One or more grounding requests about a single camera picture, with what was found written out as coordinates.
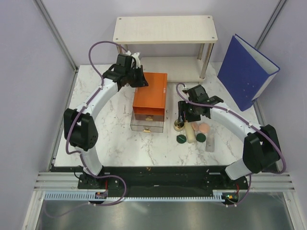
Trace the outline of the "cream lotion bottle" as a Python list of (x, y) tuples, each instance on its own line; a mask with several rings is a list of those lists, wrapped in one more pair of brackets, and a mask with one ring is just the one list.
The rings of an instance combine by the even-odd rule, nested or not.
[(184, 129), (185, 129), (185, 132), (186, 132), (188, 143), (196, 142), (195, 132), (194, 132), (194, 129), (193, 129), (191, 123), (185, 122)]

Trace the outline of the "orange drawer box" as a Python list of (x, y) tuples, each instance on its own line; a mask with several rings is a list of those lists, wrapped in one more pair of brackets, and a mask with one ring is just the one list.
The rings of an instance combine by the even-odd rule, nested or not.
[(145, 72), (149, 86), (137, 88), (133, 111), (140, 115), (165, 115), (167, 73)]

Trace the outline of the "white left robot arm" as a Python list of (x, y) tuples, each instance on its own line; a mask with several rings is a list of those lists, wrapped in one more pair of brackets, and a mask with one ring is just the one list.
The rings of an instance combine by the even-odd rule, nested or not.
[(167, 73), (144, 72), (139, 53), (119, 54), (116, 63), (101, 78), (101, 84), (83, 104), (64, 112), (66, 152), (71, 155), (68, 148), (75, 148), (74, 153), (80, 155), (83, 170), (90, 175), (88, 182), (94, 188), (105, 184), (105, 176), (100, 174), (103, 166), (95, 148), (98, 141), (95, 120), (106, 103), (123, 87), (134, 88), (132, 119), (138, 126), (144, 126), (144, 132), (163, 124), (166, 105)]

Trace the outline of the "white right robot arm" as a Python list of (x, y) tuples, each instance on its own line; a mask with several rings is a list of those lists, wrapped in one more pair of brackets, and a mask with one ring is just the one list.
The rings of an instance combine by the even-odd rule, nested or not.
[(179, 90), (177, 85), (176, 91), (181, 98), (178, 102), (178, 118), (174, 123), (177, 129), (200, 121), (204, 116), (226, 127), (243, 142), (242, 157), (222, 171), (219, 180), (222, 187), (229, 189), (240, 177), (268, 172), (278, 161), (282, 162), (282, 169), (278, 173), (285, 171), (286, 162), (273, 126), (251, 123), (230, 109), (220, 97), (209, 97), (201, 85), (183, 90)]

